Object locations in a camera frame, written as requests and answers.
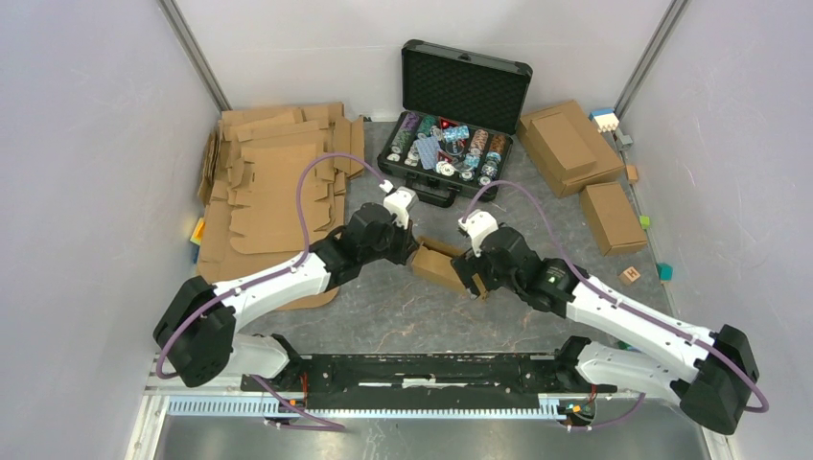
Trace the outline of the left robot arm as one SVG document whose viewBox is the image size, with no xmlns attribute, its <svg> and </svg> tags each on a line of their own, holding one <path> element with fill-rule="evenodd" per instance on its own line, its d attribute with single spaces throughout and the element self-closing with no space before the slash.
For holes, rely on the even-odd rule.
<svg viewBox="0 0 813 460">
<path fill-rule="evenodd" d="M 300 363 L 273 336 L 245 335 L 259 317 L 359 277 L 379 260 L 403 265 L 417 248 L 405 204 L 366 203 L 348 224 L 316 241 L 292 260 L 236 280 L 210 285 L 196 276 L 183 283 L 158 321 L 153 338 L 159 359 L 191 388 L 220 375 L 257 375 L 278 390 L 301 378 Z"/>
</svg>

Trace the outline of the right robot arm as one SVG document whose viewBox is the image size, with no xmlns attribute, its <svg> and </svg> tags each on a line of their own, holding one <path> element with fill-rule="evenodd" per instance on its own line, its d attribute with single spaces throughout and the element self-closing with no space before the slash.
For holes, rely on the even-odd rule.
<svg viewBox="0 0 813 460">
<path fill-rule="evenodd" d="M 696 424 L 732 435 L 756 394 L 759 371 L 748 336 L 731 325 L 717 331 L 680 321 L 612 290 L 580 266 L 541 258 L 517 230 L 460 224 L 470 248 L 453 268 L 473 295 L 506 288 L 531 309 L 588 325 L 621 339 L 631 351 L 571 338 L 553 366 L 567 391 L 611 385 L 679 406 Z"/>
</svg>

